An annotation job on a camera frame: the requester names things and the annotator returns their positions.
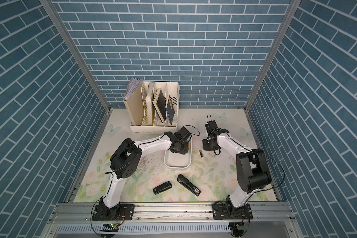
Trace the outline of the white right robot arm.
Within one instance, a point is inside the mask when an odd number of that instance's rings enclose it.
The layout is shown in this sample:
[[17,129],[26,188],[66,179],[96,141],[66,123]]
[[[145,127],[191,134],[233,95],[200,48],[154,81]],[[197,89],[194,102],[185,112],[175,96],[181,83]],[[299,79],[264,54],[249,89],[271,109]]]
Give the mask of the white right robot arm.
[[207,137],[202,140],[205,151],[216,155],[221,150],[236,157],[236,175],[238,186],[227,197],[226,206],[230,213],[247,205],[248,200],[257,192],[271,184],[271,174],[267,159],[261,149],[250,148],[230,135],[227,129],[221,129],[215,121],[205,124]]

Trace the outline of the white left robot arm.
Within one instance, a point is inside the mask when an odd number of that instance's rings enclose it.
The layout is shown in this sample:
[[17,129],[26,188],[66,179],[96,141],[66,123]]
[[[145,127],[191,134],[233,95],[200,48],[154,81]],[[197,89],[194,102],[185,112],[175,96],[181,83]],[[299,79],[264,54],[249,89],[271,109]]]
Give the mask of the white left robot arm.
[[189,130],[182,127],[178,132],[172,133],[168,131],[148,140],[134,141],[131,138],[125,139],[110,158],[111,170],[109,173],[112,178],[106,194],[100,200],[100,204],[107,209],[112,209],[120,204],[121,193],[126,179],[135,173],[143,156],[167,150],[185,155],[188,152],[191,137],[192,134]]

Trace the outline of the white plastic storage tray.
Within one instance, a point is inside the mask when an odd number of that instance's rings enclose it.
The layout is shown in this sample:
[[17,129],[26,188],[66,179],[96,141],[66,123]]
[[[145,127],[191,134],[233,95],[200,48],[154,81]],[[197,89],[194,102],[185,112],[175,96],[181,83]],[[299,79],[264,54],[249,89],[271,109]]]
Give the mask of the white plastic storage tray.
[[185,155],[173,153],[170,150],[165,151],[164,164],[169,169],[185,170],[191,165],[192,141],[188,143],[188,151]]

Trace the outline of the dark small notebook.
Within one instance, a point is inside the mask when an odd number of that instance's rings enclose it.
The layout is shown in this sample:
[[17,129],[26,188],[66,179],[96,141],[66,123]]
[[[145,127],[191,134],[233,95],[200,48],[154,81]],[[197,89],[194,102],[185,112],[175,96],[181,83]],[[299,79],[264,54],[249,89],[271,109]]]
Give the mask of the dark small notebook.
[[170,125],[172,125],[175,116],[175,110],[170,95],[167,96],[166,100],[166,114]]

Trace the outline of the beige file organizer rack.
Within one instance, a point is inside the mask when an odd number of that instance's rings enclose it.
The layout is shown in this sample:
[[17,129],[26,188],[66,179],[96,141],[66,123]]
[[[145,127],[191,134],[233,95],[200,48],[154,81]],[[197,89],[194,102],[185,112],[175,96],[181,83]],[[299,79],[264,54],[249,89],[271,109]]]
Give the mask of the beige file organizer rack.
[[[170,95],[175,116],[170,125],[166,116],[162,123],[155,110],[153,100],[158,89],[161,89],[165,99]],[[164,132],[176,132],[179,117],[179,84],[177,82],[152,82],[142,81],[127,101],[124,101],[131,119],[131,131],[133,133],[160,134]]]

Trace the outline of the large black stapler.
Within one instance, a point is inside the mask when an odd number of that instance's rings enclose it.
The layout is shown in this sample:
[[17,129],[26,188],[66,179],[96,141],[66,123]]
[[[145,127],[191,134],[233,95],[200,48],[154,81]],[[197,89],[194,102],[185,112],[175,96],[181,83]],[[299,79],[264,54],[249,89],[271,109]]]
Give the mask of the large black stapler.
[[190,192],[192,192],[194,195],[199,196],[201,191],[198,187],[196,187],[192,182],[190,182],[184,175],[178,175],[177,181],[179,184],[184,186],[186,189],[188,189]]

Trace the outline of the black framed tablet board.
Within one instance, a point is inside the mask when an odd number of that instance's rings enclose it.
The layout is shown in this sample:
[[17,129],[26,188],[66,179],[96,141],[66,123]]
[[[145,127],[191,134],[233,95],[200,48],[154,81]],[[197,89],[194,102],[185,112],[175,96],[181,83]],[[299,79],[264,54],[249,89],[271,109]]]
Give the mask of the black framed tablet board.
[[153,104],[155,107],[155,110],[158,114],[158,117],[162,123],[165,123],[166,120],[166,99],[164,97],[164,94],[162,90],[159,88],[156,91]]

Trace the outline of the small black stapler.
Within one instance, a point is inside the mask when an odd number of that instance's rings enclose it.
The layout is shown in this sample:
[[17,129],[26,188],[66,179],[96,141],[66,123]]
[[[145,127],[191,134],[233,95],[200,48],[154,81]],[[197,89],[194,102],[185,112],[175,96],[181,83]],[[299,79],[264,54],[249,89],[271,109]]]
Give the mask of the small black stapler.
[[172,184],[170,181],[167,181],[165,183],[162,183],[158,185],[157,187],[153,188],[153,193],[155,195],[158,195],[164,191],[170,190],[172,188]]

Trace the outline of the purple paper stack folder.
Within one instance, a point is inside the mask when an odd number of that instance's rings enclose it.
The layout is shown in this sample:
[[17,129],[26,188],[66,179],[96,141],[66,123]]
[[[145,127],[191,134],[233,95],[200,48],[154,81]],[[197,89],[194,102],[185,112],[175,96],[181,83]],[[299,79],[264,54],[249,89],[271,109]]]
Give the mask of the purple paper stack folder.
[[124,101],[127,101],[129,99],[129,97],[134,93],[134,91],[138,88],[141,82],[142,80],[137,78],[132,78],[129,81],[128,87],[124,95]]

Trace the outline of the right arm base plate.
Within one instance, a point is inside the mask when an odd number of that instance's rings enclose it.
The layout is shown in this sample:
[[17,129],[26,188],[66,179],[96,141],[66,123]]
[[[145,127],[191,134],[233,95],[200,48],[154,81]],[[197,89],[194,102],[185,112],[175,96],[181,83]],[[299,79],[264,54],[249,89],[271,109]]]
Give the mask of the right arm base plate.
[[235,208],[229,202],[215,202],[212,204],[212,214],[214,220],[252,220],[252,210],[249,204]]

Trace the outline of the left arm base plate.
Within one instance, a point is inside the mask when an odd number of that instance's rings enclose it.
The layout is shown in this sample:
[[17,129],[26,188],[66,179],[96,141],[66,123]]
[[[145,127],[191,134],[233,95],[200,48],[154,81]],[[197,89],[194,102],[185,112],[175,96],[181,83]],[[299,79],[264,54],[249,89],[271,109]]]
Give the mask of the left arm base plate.
[[134,213],[134,204],[120,203],[113,208],[104,204],[96,205],[91,216],[93,221],[130,221]]

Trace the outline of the aluminium front rail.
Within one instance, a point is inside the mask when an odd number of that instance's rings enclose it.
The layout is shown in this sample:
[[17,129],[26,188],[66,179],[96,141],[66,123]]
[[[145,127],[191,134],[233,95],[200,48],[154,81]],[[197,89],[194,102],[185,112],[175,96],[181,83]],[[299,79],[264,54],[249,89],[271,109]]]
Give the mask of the aluminium front rail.
[[[50,218],[51,223],[88,224],[98,213],[92,203],[59,203]],[[239,215],[229,215],[216,202],[147,202],[121,203],[121,218],[115,221],[141,222],[290,222],[295,216],[288,202],[250,202],[250,208]]]

